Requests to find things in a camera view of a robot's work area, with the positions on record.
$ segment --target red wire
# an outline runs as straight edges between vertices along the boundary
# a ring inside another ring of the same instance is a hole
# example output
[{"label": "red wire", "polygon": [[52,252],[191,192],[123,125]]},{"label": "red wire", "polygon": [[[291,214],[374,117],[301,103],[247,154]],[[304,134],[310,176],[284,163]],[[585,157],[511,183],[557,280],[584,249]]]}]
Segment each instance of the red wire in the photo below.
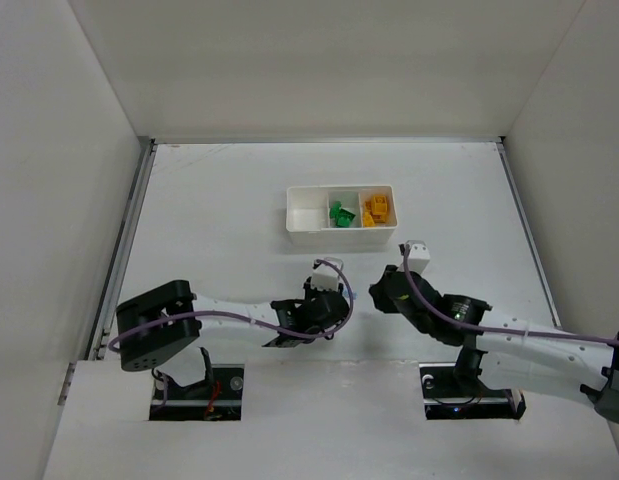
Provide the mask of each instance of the red wire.
[{"label": "red wire", "polygon": [[209,415],[209,413],[213,409],[213,402],[216,401],[216,399],[218,398],[218,395],[220,395],[220,381],[216,381],[216,385],[213,388],[213,392],[211,394],[211,398],[209,399],[209,403],[207,404],[207,409],[205,410],[205,414],[203,415],[203,418],[206,419],[207,415]]}]

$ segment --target white panel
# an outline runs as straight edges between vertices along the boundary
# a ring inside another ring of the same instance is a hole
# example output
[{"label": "white panel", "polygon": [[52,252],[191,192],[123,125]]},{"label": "white panel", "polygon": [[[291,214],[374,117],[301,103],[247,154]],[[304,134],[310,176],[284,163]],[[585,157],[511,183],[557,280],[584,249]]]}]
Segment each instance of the white panel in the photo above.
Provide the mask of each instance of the white panel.
[{"label": "white panel", "polygon": [[564,325],[614,335],[619,0],[585,4],[506,145]]},{"label": "white panel", "polygon": [[0,1],[0,478],[39,478],[139,154],[65,0]]},{"label": "white panel", "polygon": [[71,0],[139,134],[505,134],[582,0]]},{"label": "white panel", "polygon": [[[248,364],[243,418],[221,423],[141,421],[149,375],[112,362],[77,375],[45,480],[619,478],[593,410],[527,395],[519,423],[427,421],[415,362]],[[74,402],[94,410],[85,417]]]},{"label": "white panel", "polygon": [[[287,187],[365,183],[393,186],[400,225],[386,245],[291,243]],[[400,262],[398,245],[409,239],[426,242],[426,278],[441,292],[551,325],[493,143],[161,145],[121,300],[174,279],[229,301],[297,298],[313,260],[330,255],[344,261],[357,295],[350,325],[331,342],[294,349],[254,344],[249,358],[455,361],[457,349],[421,335],[400,315],[378,312],[367,292],[385,265]],[[244,346],[219,355],[213,360],[242,359]]]}]

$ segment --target white table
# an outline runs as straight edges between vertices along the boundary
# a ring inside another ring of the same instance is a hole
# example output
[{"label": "white table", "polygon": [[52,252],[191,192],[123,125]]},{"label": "white table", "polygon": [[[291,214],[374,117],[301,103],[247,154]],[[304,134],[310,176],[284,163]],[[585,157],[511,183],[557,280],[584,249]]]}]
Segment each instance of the white table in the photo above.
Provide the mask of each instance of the white table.
[{"label": "white table", "polygon": [[[390,243],[291,245],[286,188],[347,183],[393,185]],[[606,422],[567,401],[527,394],[519,424],[425,419],[417,362],[458,351],[376,312],[367,294],[407,239],[427,243],[425,277],[441,292],[551,325],[493,143],[160,146],[121,301],[177,278],[224,300],[294,298],[312,260],[328,254],[345,262],[355,313],[332,342],[246,352],[240,422],[146,422],[146,372],[121,372],[114,355],[79,365],[46,480],[619,478]]]}]

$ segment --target white bin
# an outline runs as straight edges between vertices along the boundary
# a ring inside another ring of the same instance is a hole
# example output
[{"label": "white bin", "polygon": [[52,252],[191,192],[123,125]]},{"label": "white bin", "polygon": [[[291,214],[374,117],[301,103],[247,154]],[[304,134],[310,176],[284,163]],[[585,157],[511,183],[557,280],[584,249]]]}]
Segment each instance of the white bin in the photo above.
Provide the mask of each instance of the white bin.
[{"label": "white bin", "polygon": [[[387,221],[375,227],[363,227],[364,202],[373,195],[387,198]],[[351,226],[339,228],[329,218],[334,202],[354,213]],[[398,216],[390,185],[332,185],[290,187],[287,189],[287,231],[294,245],[381,245],[398,226]]]}]

